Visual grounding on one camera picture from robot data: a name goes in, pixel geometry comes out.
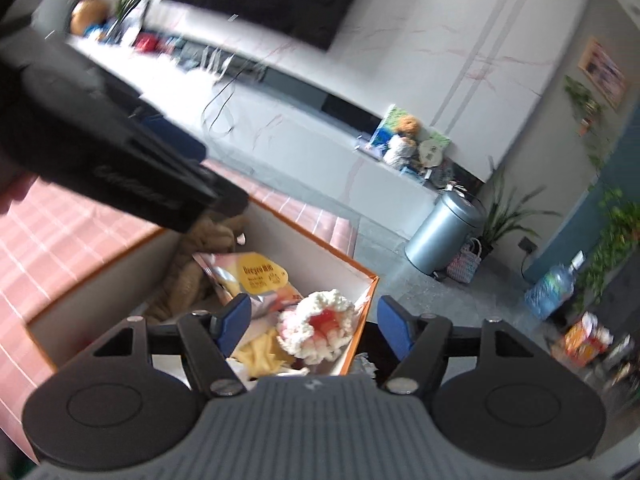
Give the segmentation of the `person left hand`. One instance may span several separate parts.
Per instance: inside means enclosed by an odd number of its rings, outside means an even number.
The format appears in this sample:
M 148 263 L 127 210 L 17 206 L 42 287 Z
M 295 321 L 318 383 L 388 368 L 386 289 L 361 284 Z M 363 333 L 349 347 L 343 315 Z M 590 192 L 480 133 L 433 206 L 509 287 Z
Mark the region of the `person left hand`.
M 14 203 L 21 203 L 37 180 L 38 177 L 35 174 L 26 172 L 5 185 L 0 193 L 0 214 L 4 216 Z

